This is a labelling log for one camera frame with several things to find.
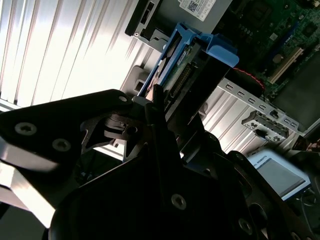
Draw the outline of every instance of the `red wire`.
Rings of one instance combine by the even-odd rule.
[[[239,68],[236,68],[236,67],[234,67],[233,69],[234,69],[234,70],[237,70],[237,71],[239,71],[239,72],[242,72],[242,73],[244,73],[244,74],[246,74],[246,75],[248,75],[248,76],[250,76],[251,78],[253,78],[253,79],[262,87],[263,90],[266,89],[265,85],[264,85],[258,78],[256,78],[255,76],[253,76],[252,74],[250,74],[250,73],[248,73],[248,72],[246,72],[246,71],[244,71],[244,70],[241,70],[241,69],[239,69]]]

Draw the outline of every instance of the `cable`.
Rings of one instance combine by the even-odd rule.
[[[266,90],[266,87],[265,87],[265,85],[262,83],[262,81],[260,81],[258,78],[256,78],[256,77],[253,76],[252,74],[250,74],[250,73],[248,73],[248,72],[246,72],[246,71],[244,71],[244,70],[241,70],[241,69],[239,69],[239,68],[237,68],[237,67],[234,67],[233,69],[234,69],[234,70],[237,70],[237,71],[239,71],[239,72],[241,72],[241,73],[244,73],[244,74],[246,74],[246,75],[248,75],[248,76],[250,76],[253,80],[255,80],[255,81],[261,86],[261,88],[262,88],[263,90]]]
[[[301,197],[300,197],[300,202],[301,202],[301,209],[302,209],[302,213],[303,213],[303,216],[305,218],[305,221],[306,221],[306,224],[308,226],[308,229],[309,231],[314,234],[312,228],[311,228],[311,225],[310,225],[310,222],[309,222],[309,219],[308,219],[308,216],[307,216],[307,213],[306,213],[306,209],[305,209],[305,204],[304,204],[304,195],[305,195],[305,192],[308,191],[308,189],[306,189],[302,194],[301,194]]]

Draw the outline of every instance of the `mounting hole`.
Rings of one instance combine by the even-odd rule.
[[[119,99],[120,99],[122,102],[128,101],[124,96],[119,96]]]
[[[264,209],[257,203],[253,203],[249,206],[253,222],[259,229],[267,227],[268,217]]]
[[[37,127],[30,122],[20,122],[15,125],[14,130],[24,136],[32,136],[37,132]]]
[[[126,131],[126,133],[129,134],[129,135],[133,135],[136,132],[138,132],[138,128],[136,128],[135,126],[128,127],[128,129]]]
[[[58,138],[52,142],[52,147],[58,152],[67,152],[71,149],[71,144],[63,138]]]
[[[240,228],[241,228],[244,232],[246,232],[248,235],[252,235],[253,229],[252,229],[250,223],[248,223],[248,222],[247,222],[246,220],[244,220],[243,218],[240,218],[238,222],[239,222]]]
[[[295,232],[292,232],[291,236],[294,240],[301,240],[300,237]]]
[[[187,207],[187,202],[183,196],[179,194],[173,194],[171,197],[171,202],[179,210],[185,210]]]

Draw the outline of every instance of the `green circuit board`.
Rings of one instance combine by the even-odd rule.
[[[265,85],[264,95],[274,99],[299,69],[320,48],[320,2],[313,0],[235,0],[216,33],[238,49],[237,67]],[[303,52],[280,77],[274,75],[297,49]]]

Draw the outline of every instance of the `barcode label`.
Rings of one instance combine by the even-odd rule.
[[[178,0],[180,8],[186,10],[191,15],[200,19],[202,22],[208,16],[216,0]]]
[[[189,3],[188,9],[194,13],[197,7],[198,7],[198,4],[196,4],[194,1],[191,1]]]

